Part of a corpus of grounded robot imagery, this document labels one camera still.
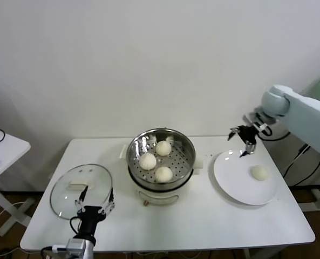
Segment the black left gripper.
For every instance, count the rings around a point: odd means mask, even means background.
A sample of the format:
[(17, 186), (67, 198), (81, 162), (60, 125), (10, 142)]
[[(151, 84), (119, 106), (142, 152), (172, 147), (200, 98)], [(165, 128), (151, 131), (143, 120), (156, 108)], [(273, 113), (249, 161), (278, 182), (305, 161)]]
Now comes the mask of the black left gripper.
[(106, 215), (109, 215), (115, 208), (114, 193), (112, 188), (107, 201), (102, 207), (84, 206), (87, 190), (88, 186), (84, 188), (84, 190), (80, 193), (79, 198), (75, 200), (77, 216), (81, 220), (77, 238), (95, 241), (96, 239), (94, 235), (97, 224), (106, 219)]

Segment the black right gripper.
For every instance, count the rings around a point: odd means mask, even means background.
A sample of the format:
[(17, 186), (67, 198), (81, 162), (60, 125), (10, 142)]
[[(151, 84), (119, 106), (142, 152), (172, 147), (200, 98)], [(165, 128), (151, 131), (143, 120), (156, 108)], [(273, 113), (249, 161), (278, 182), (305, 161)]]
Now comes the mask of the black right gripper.
[(254, 126), (244, 126), (241, 125), (239, 127), (233, 127), (230, 129), (228, 134), (228, 140), (234, 137), (236, 134), (239, 135), (241, 140), (246, 144), (245, 150), (240, 154), (240, 158), (251, 155), (254, 153), (256, 148), (256, 136), (258, 134), (258, 130)]

